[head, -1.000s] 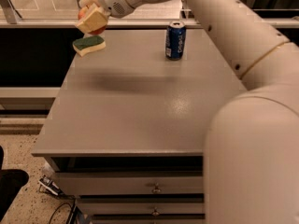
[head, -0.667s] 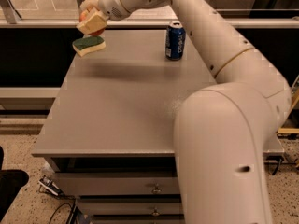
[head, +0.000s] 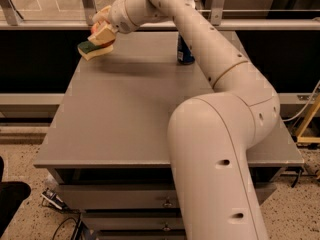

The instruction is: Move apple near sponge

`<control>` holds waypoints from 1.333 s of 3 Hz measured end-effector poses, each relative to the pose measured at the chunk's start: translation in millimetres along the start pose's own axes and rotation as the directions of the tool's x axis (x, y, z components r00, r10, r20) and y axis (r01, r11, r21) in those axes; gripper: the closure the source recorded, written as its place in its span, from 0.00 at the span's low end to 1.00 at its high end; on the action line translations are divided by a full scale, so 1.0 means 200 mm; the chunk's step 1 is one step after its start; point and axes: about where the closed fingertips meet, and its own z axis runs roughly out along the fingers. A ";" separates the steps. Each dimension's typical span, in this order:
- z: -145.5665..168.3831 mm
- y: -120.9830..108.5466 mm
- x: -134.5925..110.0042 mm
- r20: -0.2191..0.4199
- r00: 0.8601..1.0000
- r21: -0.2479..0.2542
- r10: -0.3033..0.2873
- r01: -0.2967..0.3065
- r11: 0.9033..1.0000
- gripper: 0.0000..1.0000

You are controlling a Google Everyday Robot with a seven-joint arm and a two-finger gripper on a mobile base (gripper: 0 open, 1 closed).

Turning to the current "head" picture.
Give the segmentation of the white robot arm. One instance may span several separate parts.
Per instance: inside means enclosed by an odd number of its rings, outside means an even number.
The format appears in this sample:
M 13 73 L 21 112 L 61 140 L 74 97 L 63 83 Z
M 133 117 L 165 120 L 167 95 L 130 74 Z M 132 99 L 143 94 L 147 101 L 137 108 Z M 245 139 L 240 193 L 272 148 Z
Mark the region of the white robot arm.
M 116 0 L 91 41 L 170 19 L 212 93 L 181 103 L 168 124 L 170 162 L 188 240 L 269 240 L 246 152 L 273 130 L 280 102 L 260 71 L 188 0 Z

